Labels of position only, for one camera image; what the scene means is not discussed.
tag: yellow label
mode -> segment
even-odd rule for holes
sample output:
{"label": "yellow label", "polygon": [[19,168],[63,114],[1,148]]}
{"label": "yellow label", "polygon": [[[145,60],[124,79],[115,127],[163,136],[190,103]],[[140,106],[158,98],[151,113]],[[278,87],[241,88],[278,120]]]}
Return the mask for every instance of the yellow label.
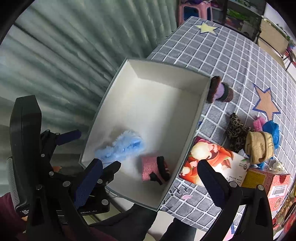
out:
{"label": "yellow label", "polygon": [[248,170],[246,177],[242,183],[244,188],[256,188],[257,185],[263,185],[265,180],[265,175],[258,172],[253,172]]}

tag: barcode label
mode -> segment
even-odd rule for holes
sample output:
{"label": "barcode label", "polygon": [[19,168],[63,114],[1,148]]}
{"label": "barcode label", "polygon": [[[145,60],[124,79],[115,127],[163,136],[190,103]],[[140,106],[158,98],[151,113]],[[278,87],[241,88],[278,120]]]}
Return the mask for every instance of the barcode label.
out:
{"label": "barcode label", "polygon": [[287,185],[274,186],[269,193],[269,198],[284,196],[286,189]]}

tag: curtain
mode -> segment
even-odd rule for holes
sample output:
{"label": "curtain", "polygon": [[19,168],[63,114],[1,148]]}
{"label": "curtain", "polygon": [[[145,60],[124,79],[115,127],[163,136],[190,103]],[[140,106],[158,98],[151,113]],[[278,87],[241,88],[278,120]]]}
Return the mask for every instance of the curtain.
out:
{"label": "curtain", "polygon": [[0,196],[8,191],[9,119],[35,95],[41,131],[79,129],[52,165],[77,163],[95,111],[126,57],[145,58],[176,29],[177,0],[35,0],[0,45]]}

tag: tablecloth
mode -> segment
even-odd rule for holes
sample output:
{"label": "tablecloth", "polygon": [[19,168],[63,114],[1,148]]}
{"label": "tablecloth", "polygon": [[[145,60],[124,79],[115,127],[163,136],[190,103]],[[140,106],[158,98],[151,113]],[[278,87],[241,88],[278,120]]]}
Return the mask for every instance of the tablecloth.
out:
{"label": "tablecloth", "polygon": [[[196,25],[203,22],[217,27],[212,33],[200,33]],[[163,61],[186,67],[193,71],[203,72],[211,76],[219,75],[222,81],[234,90],[230,103],[215,101],[205,104],[197,135],[222,145],[228,146],[225,130],[229,123],[229,115],[235,112],[245,126],[252,126],[259,115],[253,110],[259,100],[253,83],[265,90],[271,87],[272,97],[280,109],[280,115],[274,115],[274,122],[280,128],[280,148],[275,157],[281,161],[285,169],[295,177],[295,82],[272,57],[243,35],[227,27],[191,17],[169,37],[166,38],[148,59]],[[187,201],[181,196],[191,194]],[[236,228],[244,207],[240,206],[234,219]],[[161,206],[168,212],[203,231],[207,231],[220,212],[213,204],[204,187],[197,186],[176,177]]]}

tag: dark trousers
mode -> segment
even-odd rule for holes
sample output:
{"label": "dark trousers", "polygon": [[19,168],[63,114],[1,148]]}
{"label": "dark trousers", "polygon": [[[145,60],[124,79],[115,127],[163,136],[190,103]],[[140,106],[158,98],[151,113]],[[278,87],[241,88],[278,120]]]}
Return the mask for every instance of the dark trousers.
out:
{"label": "dark trousers", "polygon": [[[157,212],[134,204],[126,212],[119,213],[90,226],[118,241],[142,241],[155,221]],[[174,218],[160,241],[193,241],[196,228]]]}

